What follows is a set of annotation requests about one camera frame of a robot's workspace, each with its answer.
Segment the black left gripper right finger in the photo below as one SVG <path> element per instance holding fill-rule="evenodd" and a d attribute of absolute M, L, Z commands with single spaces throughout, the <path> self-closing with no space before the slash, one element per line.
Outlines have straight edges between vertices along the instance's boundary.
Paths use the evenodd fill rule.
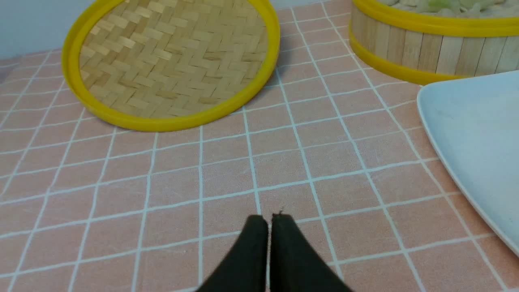
<path fill-rule="evenodd" d="M 352 291 L 321 259 L 295 220 L 273 214 L 271 220 L 270 290 L 272 292 Z"/>

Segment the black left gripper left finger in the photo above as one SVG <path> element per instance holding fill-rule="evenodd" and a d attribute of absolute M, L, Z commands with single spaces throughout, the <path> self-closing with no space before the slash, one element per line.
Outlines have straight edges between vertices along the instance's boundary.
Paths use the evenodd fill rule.
<path fill-rule="evenodd" d="M 199 292 L 264 292 L 268 224 L 261 215 L 250 215 L 223 260 L 198 288 Z"/>

